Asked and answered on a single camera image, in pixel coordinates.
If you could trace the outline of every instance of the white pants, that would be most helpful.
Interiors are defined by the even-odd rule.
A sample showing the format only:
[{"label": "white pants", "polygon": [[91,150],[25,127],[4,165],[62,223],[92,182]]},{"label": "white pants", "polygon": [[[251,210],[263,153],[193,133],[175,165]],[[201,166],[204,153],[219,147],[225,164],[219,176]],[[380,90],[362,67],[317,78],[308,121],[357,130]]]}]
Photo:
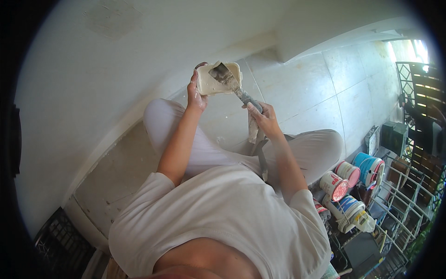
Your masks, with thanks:
[{"label": "white pants", "polygon": [[[161,155],[180,122],[185,109],[177,102],[157,99],[151,101],[144,111],[144,125],[155,152]],[[293,136],[288,144],[291,147],[307,184],[319,179],[339,160],[343,140],[338,132],[330,129],[301,133]],[[279,178],[276,158],[271,142],[263,147],[268,165],[268,183],[275,188]],[[186,177],[193,177],[210,168],[242,164],[261,176],[257,156],[245,156],[221,149],[197,127],[192,152],[186,168]]]}]

